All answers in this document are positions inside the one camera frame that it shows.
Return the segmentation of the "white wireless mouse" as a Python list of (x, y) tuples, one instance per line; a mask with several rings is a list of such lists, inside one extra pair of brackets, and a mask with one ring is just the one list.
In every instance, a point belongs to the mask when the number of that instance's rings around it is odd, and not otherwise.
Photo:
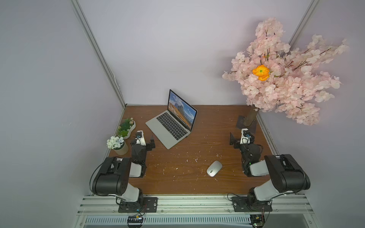
[(208, 168), (207, 174), (214, 177), (222, 169), (222, 164), (219, 161), (214, 161)]

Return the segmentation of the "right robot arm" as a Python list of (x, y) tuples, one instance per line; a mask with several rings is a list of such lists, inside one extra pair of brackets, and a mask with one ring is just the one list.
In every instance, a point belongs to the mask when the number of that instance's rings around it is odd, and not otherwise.
[(265, 155), (261, 160), (263, 147), (255, 144), (254, 140), (254, 135), (247, 128), (241, 129), (239, 139), (230, 134), (230, 145), (240, 150), (243, 173), (247, 177), (270, 176), (269, 181), (250, 189), (246, 197), (248, 205), (270, 206), (275, 197), (310, 188), (309, 177), (291, 155)]

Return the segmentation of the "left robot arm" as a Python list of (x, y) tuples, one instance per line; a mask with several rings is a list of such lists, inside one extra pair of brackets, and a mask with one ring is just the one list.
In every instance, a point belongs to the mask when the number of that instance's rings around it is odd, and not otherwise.
[(119, 205), (143, 202), (142, 190), (132, 186), (129, 179), (144, 177), (147, 169), (147, 152), (154, 149), (156, 145), (153, 138), (150, 142), (146, 142), (144, 132), (140, 130), (136, 132), (131, 146), (131, 157), (107, 157), (95, 169), (89, 180), (89, 187), (93, 194), (104, 197), (114, 196), (120, 199)]

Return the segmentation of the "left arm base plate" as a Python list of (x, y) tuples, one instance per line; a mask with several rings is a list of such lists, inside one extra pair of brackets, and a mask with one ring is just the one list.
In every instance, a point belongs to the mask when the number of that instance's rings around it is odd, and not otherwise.
[(118, 212), (119, 213), (132, 213), (132, 212), (140, 212), (140, 213), (156, 213), (158, 198), (157, 197), (143, 197), (138, 199), (136, 202), (124, 202), (122, 201), (119, 204)]

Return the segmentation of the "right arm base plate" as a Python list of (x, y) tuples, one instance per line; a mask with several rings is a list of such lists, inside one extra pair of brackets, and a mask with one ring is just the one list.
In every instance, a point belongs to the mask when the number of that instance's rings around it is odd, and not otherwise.
[(272, 212), (271, 201), (259, 201), (251, 197), (232, 197), (235, 212)]

